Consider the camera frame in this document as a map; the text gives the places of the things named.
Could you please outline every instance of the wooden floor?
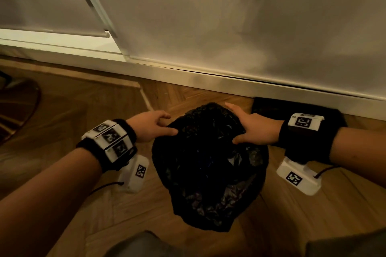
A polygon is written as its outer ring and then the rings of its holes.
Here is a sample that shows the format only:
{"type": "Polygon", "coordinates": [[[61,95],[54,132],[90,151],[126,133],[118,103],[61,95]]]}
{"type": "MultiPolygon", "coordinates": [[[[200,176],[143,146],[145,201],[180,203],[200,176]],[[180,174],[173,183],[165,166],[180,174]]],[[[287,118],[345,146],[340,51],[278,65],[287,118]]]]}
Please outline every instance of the wooden floor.
{"type": "MultiPolygon", "coordinates": [[[[146,111],[149,104],[142,92],[152,108],[164,109],[173,118],[209,102],[231,102],[250,112],[253,102],[146,79],[52,66],[0,59],[0,70],[33,78],[42,88],[42,101],[32,119],[0,147],[2,197],[72,150],[85,131],[103,120],[146,111]]],[[[386,130],[386,122],[379,120],[354,116],[346,120],[350,127],[386,130]]],[[[151,143],[138,148],[151,158],[151,143]]],[[[276,175],[283,150],[270,147],[269,151],[263,191],[228,233],[198,230],[173,215],[170,196],[151,166],[138,194],[108,187],[90,196],[49,256],[103,256],[111,246],[143,230],[202,256],[301,256],[307,241],[386,226],[385,189],[335,169],[323,175],[322,190],[316,196],[306,196],[276,175]]],[[[316,171],[324,167],[311,163],[316,171]]],[[[97,186],[117,177],[117,172],[108,172],[97,186]]]]}

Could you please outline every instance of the white plastic housing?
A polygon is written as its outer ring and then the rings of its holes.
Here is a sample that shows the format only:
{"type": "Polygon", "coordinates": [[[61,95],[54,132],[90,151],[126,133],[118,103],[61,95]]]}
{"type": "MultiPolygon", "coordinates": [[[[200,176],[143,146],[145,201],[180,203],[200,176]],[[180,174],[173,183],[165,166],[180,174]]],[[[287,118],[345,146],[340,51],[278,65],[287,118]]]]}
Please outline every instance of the white plastic housing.
{"type": "Polygon", "coordinates": [[[126,193],[138,193],[144,184],[148,167],[149,160],[136,154],[128,165],[121,169],[118,182],[124,182],[124,184],[119,187],[119,190],[126,193]]]}
{"type": "Polygon", "coordinates": [[[321,188],[321,177],[314,178],[317,175],[316,172],[310,170],[306,165],[292,162],[288,157],[284,158],[276,172],[306,195],[315,195],[321,188]]]}

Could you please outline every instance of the black cable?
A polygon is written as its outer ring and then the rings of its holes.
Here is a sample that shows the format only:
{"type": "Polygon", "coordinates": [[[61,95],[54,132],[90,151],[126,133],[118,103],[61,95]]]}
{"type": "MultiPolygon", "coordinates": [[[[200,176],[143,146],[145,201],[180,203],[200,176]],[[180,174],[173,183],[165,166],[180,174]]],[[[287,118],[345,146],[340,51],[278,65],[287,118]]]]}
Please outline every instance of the black cable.
{"type": "Polygon", "coordinates": [[[314,178],[317,179],[321,176],[321,174],[323,174],[324,172],[328,171],[328,170],[332,170],[332,169],[335,169],[336,167],[340,167],[340,166],[331,166],[331,167],[326,167],[325,169],[321,170],[319,173],[317,173],[314,178]]]}
{"type": "Polygon", "coordinates": [[[93,194],[93,193],[95,193],[95,192],[101,190],[101,189],[104,188],[104,187],[107,187],[107,186],[110,186],[110,185],[119,185],[119,186],[123,186],[124,183],[125,183],[125,182],[111,182],[111,183],[108,183],[108,184],[104,184],[104,185],[98,187],[97,189],[94,189],[93,191],[91,191],[90,194],[89,194],[89,196],[90,196],[91,194],[93,194]]]}

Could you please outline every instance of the forearm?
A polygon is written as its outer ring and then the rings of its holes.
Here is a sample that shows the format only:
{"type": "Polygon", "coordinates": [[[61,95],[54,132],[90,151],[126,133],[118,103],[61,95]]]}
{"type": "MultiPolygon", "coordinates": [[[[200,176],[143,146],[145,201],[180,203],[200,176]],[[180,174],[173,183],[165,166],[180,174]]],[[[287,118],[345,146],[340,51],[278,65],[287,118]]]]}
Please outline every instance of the forearm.
{"type": "Polygon", "coordinates": [[[90,152],[75,149],[0,201],[2,255],[45,256],[101,174],[90,152]]]}
{"type": "Polygon", "coordinates": [[[386,188],[386,133],[340,128],[330,160],[386,188]]]}

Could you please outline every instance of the black garbage bag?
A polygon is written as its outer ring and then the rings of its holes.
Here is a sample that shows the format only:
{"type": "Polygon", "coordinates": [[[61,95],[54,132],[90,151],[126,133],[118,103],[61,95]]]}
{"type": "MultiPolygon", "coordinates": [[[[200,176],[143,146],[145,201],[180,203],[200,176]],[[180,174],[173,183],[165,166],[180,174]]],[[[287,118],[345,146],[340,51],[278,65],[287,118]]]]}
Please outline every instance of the black garbage bag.
{"type": "Polygon", "coordinates": [[[216,103],[191,110],[168,127],[178,135],[156,138],[152,158],[174,214],[202,230],[229,231],[263,188],[267,146],[234,145],[232,139],[245,130],[216,103]]]}

